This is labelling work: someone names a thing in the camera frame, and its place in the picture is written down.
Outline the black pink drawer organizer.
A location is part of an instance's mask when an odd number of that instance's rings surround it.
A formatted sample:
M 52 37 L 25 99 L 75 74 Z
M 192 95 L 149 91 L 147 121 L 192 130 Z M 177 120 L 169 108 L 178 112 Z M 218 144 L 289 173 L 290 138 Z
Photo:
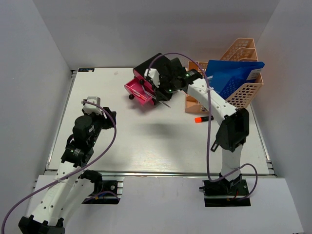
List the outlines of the black pink drawer organizer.
M 178 58 L 169 59 L 158 53 L 133 68 L 134 78 L 124 84 L 128 99 L 141 105 L 157 105 L 168 101 L 175 92 L 172 84 L 186 72 Z

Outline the blue plastic folder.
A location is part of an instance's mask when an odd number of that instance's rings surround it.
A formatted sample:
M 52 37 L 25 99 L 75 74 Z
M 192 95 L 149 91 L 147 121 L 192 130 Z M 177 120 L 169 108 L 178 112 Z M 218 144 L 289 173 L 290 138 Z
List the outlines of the blue plastic folder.
M 264 68 L 259 61 L 210 60 L 206 68 L 209 86 L 223 99 L 227 99 L 244 83 L 254 83 Z

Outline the long red pen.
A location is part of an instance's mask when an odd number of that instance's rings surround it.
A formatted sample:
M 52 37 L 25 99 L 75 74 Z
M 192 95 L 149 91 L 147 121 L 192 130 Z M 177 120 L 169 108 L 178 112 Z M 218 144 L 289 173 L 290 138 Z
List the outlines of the long red pen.
M 138 97 L 140 99 L 143 99 L 143 100 L 147 99 L 144 95 L 142 95 L 140 92 L 138 92 L 136 90 L 132 90 L 132 93 L 133 93 L 134 96 L 136 96 L 136 97 Z

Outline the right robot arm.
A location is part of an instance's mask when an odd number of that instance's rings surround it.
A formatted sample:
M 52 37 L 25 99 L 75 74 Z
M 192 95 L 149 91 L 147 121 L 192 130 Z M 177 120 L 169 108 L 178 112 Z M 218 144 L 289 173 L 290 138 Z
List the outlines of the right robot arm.
M 174 91 L 181 90 L 206 108 L 218 123 L 215 144 L 222 149 L 219 178 L 221 191 L 232 194 L 242 180 L 241 152 L 249 135 L 249 112 L 228 103 L 208 85 L 197 70 L 186 71 L 175 58 L 159 68 L 148 67 L 144 77 L 151 83 L 157 101 L 167 101 Z

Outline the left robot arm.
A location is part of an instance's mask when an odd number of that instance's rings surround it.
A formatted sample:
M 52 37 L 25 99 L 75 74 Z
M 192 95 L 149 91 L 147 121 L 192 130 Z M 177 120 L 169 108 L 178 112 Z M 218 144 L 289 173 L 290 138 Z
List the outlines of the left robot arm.
M 103 191 L 102 175 L 87 170 L 93 147 L 102 130 L 116 127 L 116 112 L 85 102 L 83 115 L 75 120 L 59 168 L 43 199 L 35 210 L 19 221 L 24 234 L 63 234 L 65 227 L 88 196 Z

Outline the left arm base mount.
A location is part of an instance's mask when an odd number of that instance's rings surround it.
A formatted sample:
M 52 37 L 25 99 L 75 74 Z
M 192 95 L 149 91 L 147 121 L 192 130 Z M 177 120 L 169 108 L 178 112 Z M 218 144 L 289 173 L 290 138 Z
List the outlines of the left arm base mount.
M 83 204 L 118 204 L 122 194 L 120 180 L 103 178 L 102 174 L 92 170 L 83 172 L 79 179 L 92 183 L 94 191 L 82 202 Z

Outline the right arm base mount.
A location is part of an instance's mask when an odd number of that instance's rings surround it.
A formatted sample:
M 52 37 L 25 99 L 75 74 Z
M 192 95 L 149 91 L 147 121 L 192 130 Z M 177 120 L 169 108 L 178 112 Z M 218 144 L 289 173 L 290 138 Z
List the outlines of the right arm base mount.
M 222 181 L 210 182 L 204 180 L 199 190 L 204 194 L 205 207 L 250 207 L 249 194 L 246 180 L 241 180 L 229 190 Z

